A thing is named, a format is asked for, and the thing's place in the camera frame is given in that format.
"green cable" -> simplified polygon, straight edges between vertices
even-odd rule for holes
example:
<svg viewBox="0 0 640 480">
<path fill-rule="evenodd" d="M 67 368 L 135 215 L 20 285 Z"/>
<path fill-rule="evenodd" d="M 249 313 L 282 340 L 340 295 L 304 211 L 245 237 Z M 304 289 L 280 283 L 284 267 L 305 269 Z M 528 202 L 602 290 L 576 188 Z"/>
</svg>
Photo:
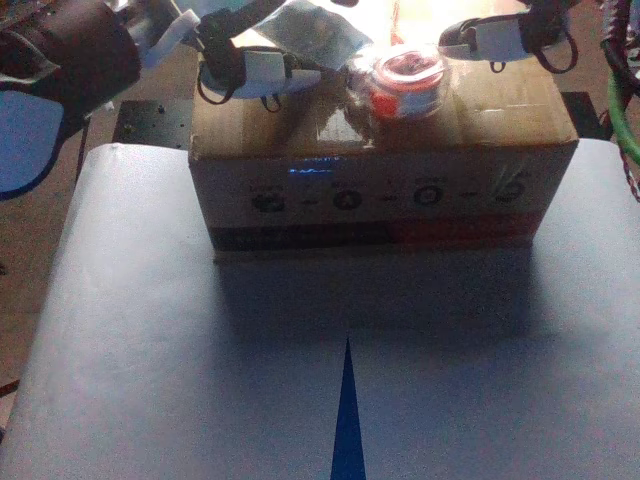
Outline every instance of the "green cable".
<svg viewBox="0 0 640 480">
<path fill-rule="evenodd" d="M 611 71 L 609 73 L 609 117 L 613 130 L 618 137 L 618 145 L 640 167 L 640 145 L 636 141 L 625 113 L 622 101 L 622 84 L 619 77 Z"/>
</svg>

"blue pointed marker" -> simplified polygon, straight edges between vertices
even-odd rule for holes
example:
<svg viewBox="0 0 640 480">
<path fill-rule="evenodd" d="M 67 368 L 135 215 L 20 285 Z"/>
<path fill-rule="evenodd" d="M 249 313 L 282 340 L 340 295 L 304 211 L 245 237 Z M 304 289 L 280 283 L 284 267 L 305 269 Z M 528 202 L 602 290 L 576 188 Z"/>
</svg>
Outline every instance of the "blue pointed marker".
<svg viewBox="0 0 640 480">
<path fill-rule="evenodd" d="M 351 346 L 348 339 L 344 357 L 340 406 L 338 407 L 336 441 L 333 447 L 331 480 L 366 480 L 356 380 L 353 374 Z"/>
</svg>

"cardboard box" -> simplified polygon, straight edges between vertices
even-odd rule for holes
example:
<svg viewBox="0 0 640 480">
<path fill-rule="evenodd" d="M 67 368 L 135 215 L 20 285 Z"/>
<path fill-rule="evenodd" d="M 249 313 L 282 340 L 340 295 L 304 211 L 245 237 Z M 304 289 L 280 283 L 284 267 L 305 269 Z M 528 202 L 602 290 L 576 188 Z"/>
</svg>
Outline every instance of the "cardboard box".
<svg viewBox="0 0 640 480">
<path fill-rule="evenodd" d="M 444 21 L 500 13 L 488 4 Z M 216 250 L 530 243 L 577 146 L 560 93 L 535 59 L 499 75 L 487 63 L 452 67 L 440 111 L 376 128 L 349 107 L 339 76 L 277 114 L 196 95 L 190 166 Z"/>
</svg>

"brown floor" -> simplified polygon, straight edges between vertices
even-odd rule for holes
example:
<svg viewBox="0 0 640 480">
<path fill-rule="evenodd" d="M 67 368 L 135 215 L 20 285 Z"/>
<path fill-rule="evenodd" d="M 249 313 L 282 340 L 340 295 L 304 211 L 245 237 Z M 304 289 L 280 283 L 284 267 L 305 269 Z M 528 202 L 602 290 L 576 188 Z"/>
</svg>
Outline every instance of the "brown floor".
<svg viewBox="0 0 640 480">
<path fill-rule="evenodd" d="M 578 67 L 556 77 L 564 91 L 587 91 L 598 113 L 606 108 L 607 67 L 599 48 L 601 13 L 595 3 L 583 1 L 572 11 L 572 32 L 581 51 Z M 562 53 L 557 55 L 562 60 Z M 122 100 L 192 98 L 197 58 L 181 47 L 161 67 L 146 72 L 133 88 L 118 97 L 113 112 L 98 112 L 92 121 L 88 150 L 108 143 Z M 640 109 L 630 108 L 632 124 L 638 125 Z M 27 359 L 38 312 L 73 182 L 80 136 L 69 140 L 51 175 L 34 192 L 0 203 L 0 386 L 19 378 Z M 14 395 L 0 399 L 0 426 L 6 421 Z"/>
</svg>

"circular icon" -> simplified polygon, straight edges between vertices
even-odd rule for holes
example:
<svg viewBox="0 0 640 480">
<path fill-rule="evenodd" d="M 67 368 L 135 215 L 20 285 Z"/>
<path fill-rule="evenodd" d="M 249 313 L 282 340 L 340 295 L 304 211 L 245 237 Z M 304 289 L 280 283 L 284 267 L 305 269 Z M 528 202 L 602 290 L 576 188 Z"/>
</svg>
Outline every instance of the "circular icon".
<svg viewBox="0 0 640 480">
<path fill-rule="evenodd" d="M 258 195 L 251 200 L 251 203 L 262 213 L 282 212 L 284 210 L 284 197 L 279 193 Z"/>
<path fill-rule="evenodd" d="M 434 185 L 423 187 L 413 194 L 413 201 L 418 205 L 435 205 L 440 200 L 442 200 L 442 189 Z"/>
<path fill-rule="evenodd" d="M 509 182 L 496 196 L 496 200 L 503 203 L 513 202 L 524 193 L 524 185 L 520 182 Z"/>
<path fill-rule="evenodd" d="M 340 210 L 355 210 L 362 203 L 362 195 L 353 190 L 336 193 L 333 204 Z"/>
</svg>

